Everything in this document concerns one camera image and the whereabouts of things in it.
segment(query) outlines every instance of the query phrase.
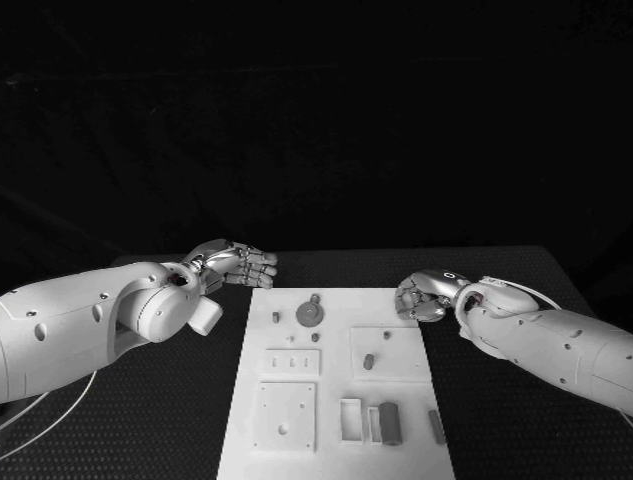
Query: table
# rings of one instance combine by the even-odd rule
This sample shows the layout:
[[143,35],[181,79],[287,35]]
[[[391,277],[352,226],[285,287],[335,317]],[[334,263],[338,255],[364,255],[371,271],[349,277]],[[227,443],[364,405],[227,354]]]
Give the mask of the table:
[[[277,254],[276,287],[391,288],[414,271],[440,267],[472,280],[491,275],[518,282],[593,315],[540,246]],[[113,266],[184,256],[120,257]],[[185,327],[103,369],[62,424],[0,463],[2,480],[215,478],[251,289],[224,286],[210,297],[225,312],[211,336]],[[458,329],[452,316],[421,324],[456,478],[633,479],[633,430],[620,414],[489,357]],[[0,454],[58,418],[87,381],[55,391],[16,422]]]

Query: black mesh surface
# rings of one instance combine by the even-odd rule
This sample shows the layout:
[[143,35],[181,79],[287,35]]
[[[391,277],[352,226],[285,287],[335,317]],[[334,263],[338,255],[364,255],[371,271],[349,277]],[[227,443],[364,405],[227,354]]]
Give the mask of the black mesh surface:
[[[277,253],[276,287],[394,288],[417,270],[443,267],[470,280],[518,282],[593,315],[541,247]],[[114,266],[181,258],[122,257]],[[104,368],[62,423],[0,462],[0,479],[215,478],[251,289],[228,285],[211,298],[225,311],[211,336],[185,327]],[[633,429],[620,414],[482,353],[450,313],[421,331],[456,478],[633,479]],[[0,455],[61,416],[87,381],[55,391],[18,421]]]

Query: gray cylinder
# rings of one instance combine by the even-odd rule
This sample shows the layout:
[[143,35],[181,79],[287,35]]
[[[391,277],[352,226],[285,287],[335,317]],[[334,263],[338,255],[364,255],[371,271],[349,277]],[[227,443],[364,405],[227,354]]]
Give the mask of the gray cylinder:
[[384,445],[396,446],[403,444],[403,432],[400,430],[398,406],[391,403],[383,403],[378,407],[381,421],[381,440]]

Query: black background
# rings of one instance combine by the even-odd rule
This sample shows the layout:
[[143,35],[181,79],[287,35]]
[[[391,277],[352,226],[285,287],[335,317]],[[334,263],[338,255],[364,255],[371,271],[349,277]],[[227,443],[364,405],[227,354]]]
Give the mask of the black background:
[[221,237],[540,244],[633,331],[633,1],[225,3],[0,6],[0,294]]

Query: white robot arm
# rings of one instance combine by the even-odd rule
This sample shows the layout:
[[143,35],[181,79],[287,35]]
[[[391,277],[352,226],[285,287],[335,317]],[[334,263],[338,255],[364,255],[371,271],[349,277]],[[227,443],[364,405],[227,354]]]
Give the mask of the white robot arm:
[[224,283],[270,289],[277,257],[214,240],[179,263],[140,262],[26,285],[0,296],[0,403],[75,382],[188,323],[208,335]]
[[436,322],[453,308],[460,336],[485,353],[633,417],[633,335],[576,312],[540,310],[509,283],[491,277],[472,283],[447,270],[416,272],[396,292],[398,316]]

